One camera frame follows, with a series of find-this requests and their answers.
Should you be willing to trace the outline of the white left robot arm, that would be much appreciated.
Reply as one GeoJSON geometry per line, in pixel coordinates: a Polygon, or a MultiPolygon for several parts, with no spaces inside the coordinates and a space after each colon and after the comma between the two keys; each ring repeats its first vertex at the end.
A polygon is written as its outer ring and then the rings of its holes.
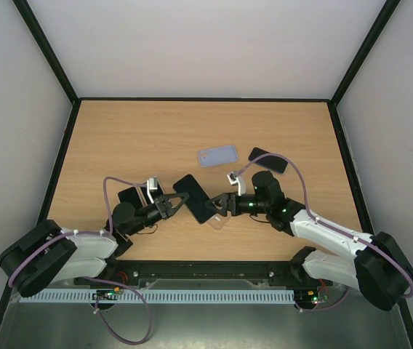
{"type": "Polygon", "coordinates": [[[135,188],[119,192],[118,198],[103,230],[70,230],[54,220],[43,220],[6,248],[0,254],[0,268],[9,286],[30,297],[57,281],[99,276],[108,259],[132,246],[130,236],[174,216],[189,194],[158,193],[145,206],[135,188]]]}

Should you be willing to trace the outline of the clear magsafe phone case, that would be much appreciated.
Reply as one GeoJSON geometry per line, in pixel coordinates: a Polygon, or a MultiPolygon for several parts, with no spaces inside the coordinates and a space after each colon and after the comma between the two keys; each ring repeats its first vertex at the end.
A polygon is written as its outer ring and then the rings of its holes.
{"type": "Polygon", "coordinates": [[[220,214],[215,214],[206,223],[213,230],[220,231],[226,226],[229,220],[230,220],[230,216],[228,215],[224,217],[220,214]]]}

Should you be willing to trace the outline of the black phone blue edge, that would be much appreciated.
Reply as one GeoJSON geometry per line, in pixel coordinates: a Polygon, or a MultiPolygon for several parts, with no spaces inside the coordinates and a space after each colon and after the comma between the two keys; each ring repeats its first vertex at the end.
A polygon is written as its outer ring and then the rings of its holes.
{"type": "MultiPolygon", "coordinates": [[[[254,147],[249,154],[248,160],[252,161],[256,159],[257,157],[268,153],[267,151],[263,150],[262,148],[257,148],[254,147]]],[[[258,161],[255,162],[258,166],[261,166],[267,170],[270,170],[272,172],[276,172],[279,174],[283,174],[286,170],[287,167],[287,162],[279,157],[276,156],[266,156],[258,161]]]]}

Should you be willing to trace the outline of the lilac phone case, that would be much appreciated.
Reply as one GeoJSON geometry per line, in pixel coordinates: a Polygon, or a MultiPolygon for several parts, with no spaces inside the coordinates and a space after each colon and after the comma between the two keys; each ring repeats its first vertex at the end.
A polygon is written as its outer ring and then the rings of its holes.
{"type": "Polygon", "coordinates": [[[197,155],[201,167],[215,167],[234,163],[238,160],[238,154],[234,145],[203,149],[198,151],[197,155]]]}

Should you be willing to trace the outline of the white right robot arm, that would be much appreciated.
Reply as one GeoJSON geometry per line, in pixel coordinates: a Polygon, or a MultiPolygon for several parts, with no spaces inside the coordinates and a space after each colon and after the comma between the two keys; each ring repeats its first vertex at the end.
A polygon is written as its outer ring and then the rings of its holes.
{"type": "Polygon", "coordinates": [[[357,232],[318,216],[286,197],[269,171],[254,174],[252,184],[252,194],[222,193],[204,205],[222,216],[263,214],[275,230],[319,245],[295,255],[291,276],[296,283],[333,281],[359,291],[380,310],[391,310],[413,295],[413,267],[390,234],[357,232]]]}

